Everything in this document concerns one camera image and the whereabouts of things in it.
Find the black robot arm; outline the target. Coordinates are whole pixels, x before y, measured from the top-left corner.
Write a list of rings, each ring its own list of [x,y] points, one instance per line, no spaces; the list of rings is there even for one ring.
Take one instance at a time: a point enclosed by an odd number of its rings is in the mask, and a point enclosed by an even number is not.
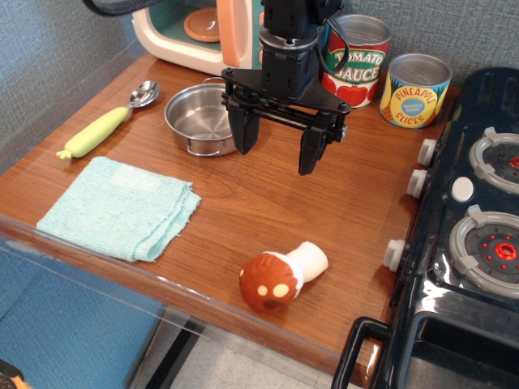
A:
[[[348,61],[328,68],[321,32],[328,25],[341,39],[334,15],[341,1],[265,1],[259,28],[263,46],[258,70],[226,68],[222,103],[226,107],[234,145],[247,154],[265,118],[302,131],[298,171],[313,172],[326,147],[345,137],[345,116],[351,107],[319,81],[321,73],[336,74]]]

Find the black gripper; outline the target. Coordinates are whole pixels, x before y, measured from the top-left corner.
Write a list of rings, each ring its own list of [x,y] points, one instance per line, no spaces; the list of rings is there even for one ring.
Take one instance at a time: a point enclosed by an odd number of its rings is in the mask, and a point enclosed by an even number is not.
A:
[[[312,174],[327,146],[345,137],[350,106],[319,81],[326,71],[320,43],[322,28],[305,36],[279,36],[259,29],[263,49],[256,70],[226,68],[223,104],[236,149],[247,154],[259,137],[260,119],[302,130],[298,173]]]

